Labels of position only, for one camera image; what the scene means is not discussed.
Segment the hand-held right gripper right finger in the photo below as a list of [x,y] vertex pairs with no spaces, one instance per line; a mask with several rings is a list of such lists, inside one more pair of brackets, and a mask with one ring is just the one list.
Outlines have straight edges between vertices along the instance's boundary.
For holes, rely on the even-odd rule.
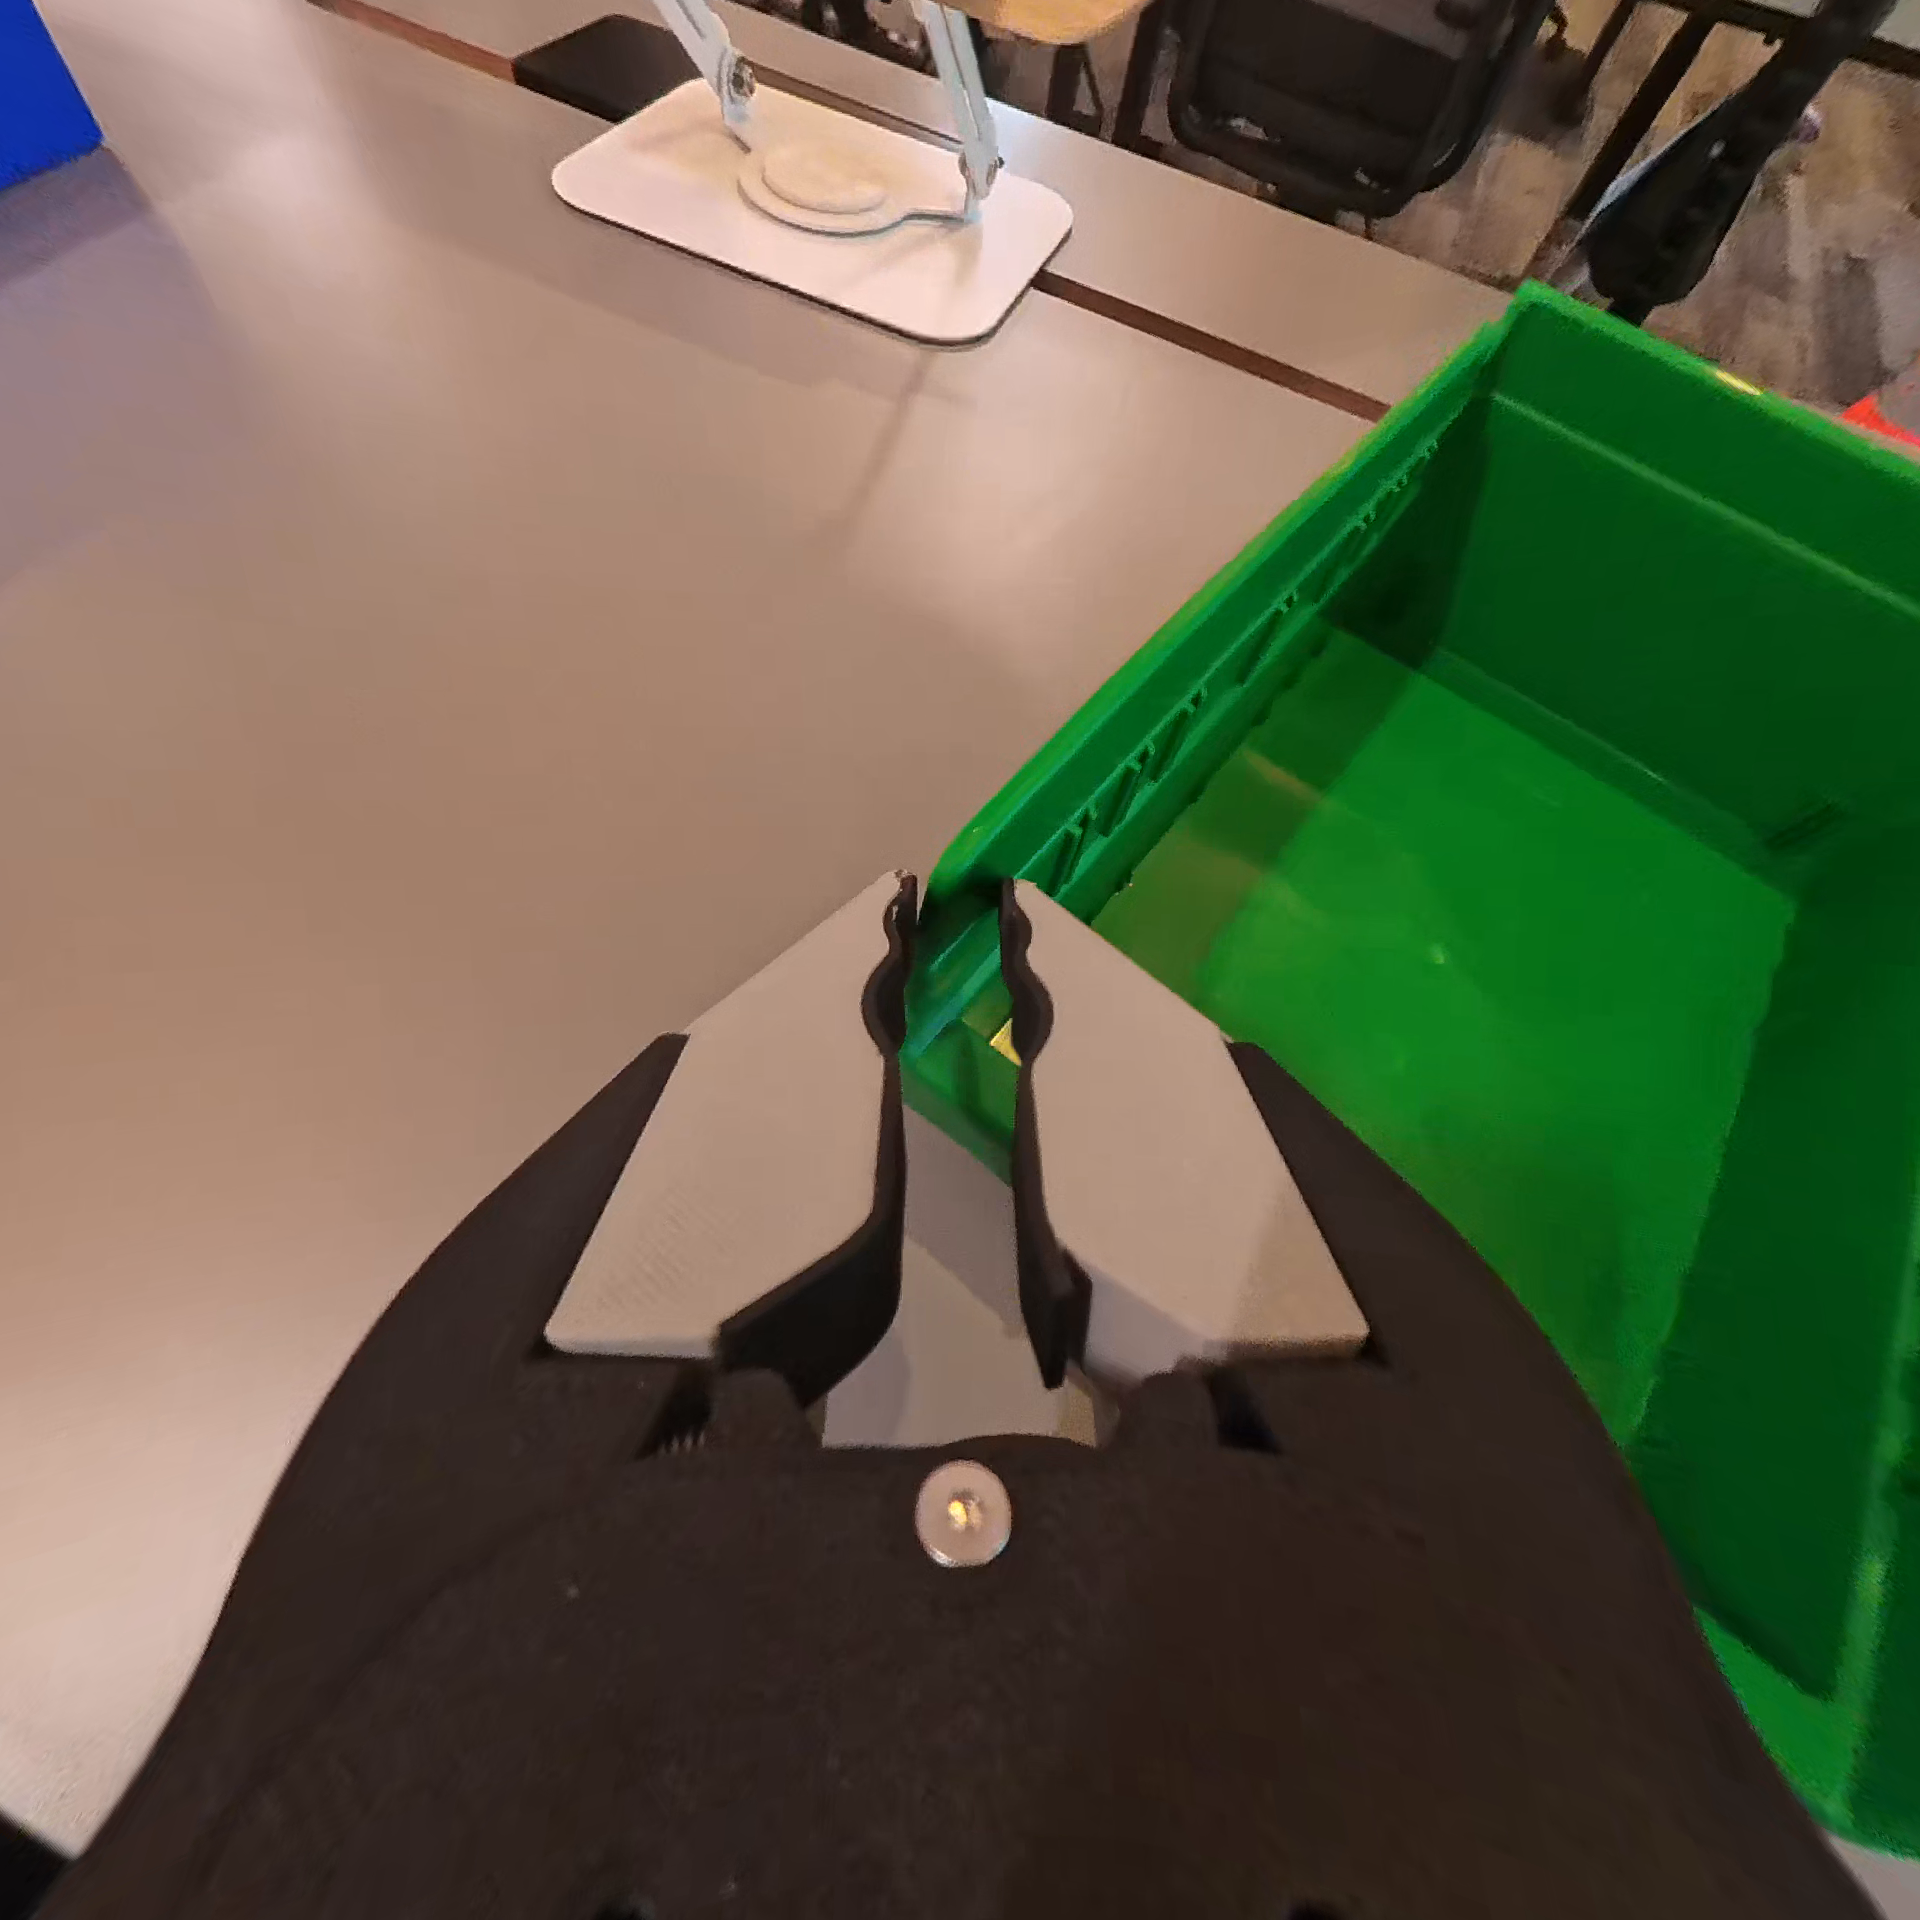
[[1018,1299],[1044,1384],[1351,1357],[1351,1284],[1223,1031],[1029,880],[999,891],[1012,999]]

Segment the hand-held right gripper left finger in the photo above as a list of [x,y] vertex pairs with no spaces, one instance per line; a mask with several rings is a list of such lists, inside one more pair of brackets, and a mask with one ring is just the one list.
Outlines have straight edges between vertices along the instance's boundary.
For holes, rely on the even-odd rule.
[[884,870],[668,1038],[552,1351],[763,1372],[815,1408],[879,1348],[904,1288],[920,902]]

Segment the green plastic bin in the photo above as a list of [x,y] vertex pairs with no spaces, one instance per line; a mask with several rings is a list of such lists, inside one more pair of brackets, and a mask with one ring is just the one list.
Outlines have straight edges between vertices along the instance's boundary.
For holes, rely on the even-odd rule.
[[1488,1260],[1837,1836],[1917,1836],[1915,464],[1532,286],[939,858],[1005,1171],[1032,880]]

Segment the blue plastic bin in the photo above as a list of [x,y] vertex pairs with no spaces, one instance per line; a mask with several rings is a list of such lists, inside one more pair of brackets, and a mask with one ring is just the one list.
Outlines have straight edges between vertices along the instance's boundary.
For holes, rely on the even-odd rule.
[[3,2],[3,192],[106,143],[35,2]]

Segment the grey desk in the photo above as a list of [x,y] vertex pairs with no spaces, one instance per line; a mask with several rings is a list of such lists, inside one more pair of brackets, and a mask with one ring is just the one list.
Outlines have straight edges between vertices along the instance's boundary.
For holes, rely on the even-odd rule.
[[[973,816],[1361,437],[916,348],[560,107],[63,5],[4,205],[4,1802],[37,1915],[1872,1915],[1521,1295],[1259,1044],[1357,1355],[1044,1384],[905,1091]],[[904,1288],[552,1351],[671,1035],[890,870]]]

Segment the black desk grommet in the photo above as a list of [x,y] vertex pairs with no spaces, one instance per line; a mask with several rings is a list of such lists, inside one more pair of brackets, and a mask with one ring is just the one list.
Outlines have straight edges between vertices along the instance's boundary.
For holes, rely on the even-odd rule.
[[661,100],[700,68],[676,37],[647,19],[609,13],[513,59],[520,90],[619,124]]

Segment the instruction sheet on stand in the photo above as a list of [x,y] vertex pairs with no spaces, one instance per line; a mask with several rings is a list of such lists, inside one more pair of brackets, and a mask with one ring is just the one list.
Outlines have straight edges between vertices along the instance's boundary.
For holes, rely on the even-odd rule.
[[589,219],[937,348],[993,336],[1069,236],[1059,192],[1001,186],[969,12],[914,5],[952,157],[762,83],[711,5],[659,12],[695,78],[555,164]]

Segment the black office chair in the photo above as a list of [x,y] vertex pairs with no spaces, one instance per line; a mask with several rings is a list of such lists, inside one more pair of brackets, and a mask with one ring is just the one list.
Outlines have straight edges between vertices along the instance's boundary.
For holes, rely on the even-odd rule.
[[1180,5],[1168,128],[1312,218],[1399,214],[1474,156],[1538,50],[1551,2]]

